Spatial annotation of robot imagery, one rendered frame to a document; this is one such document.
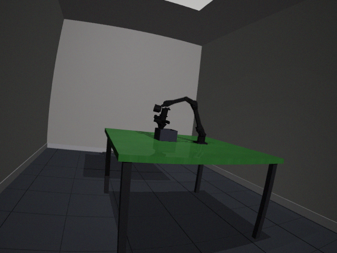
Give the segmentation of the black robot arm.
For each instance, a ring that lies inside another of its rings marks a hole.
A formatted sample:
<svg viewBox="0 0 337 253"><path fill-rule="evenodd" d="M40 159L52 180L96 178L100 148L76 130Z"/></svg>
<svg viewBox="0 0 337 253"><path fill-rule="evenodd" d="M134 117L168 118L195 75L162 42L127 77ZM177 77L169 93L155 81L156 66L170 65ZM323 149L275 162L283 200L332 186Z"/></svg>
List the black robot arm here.
<svg viewBox="0 0 337 253"><path fill-rule="evenodd" d="M170 108L166 108L167 106L170 106L174 103L183 102L183 101L188 102L191 105L191 107L194 111L194 115L195 115L195 119L196 119L196 123L197 123L196 131L199 133L198 138L197 138L197 142L205 143L206 133L204 132L204 129L203 129L203 127L201 125L201 122L200 122L200 117L199 117L199 113L198 113L198 110L197 110L197 102L196 101L193 101L188 97L179 98L179 99L175 99L175 100L166 100L166 101L163 102L162 105L155 104L153 111L159 113L161 111L161 108L165 106L165 108L162 108L161 113L167 115L168 110L170 110Z"/></svg>

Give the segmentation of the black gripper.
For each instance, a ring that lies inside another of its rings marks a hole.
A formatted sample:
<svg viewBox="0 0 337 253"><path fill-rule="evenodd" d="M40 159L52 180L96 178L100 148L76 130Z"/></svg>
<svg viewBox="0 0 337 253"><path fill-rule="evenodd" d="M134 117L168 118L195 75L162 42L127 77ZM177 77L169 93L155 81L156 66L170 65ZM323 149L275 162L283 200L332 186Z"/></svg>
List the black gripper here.
<svg viewBox="0 0 337 253"><path fill-rule="evenodd" d="M154 119L154 122L158 124L159 129L163 129L167 124L170 124L170 121L166 120L166 114L160 114L160 119ZM167 124L166 124L167 123Z"/></svg>

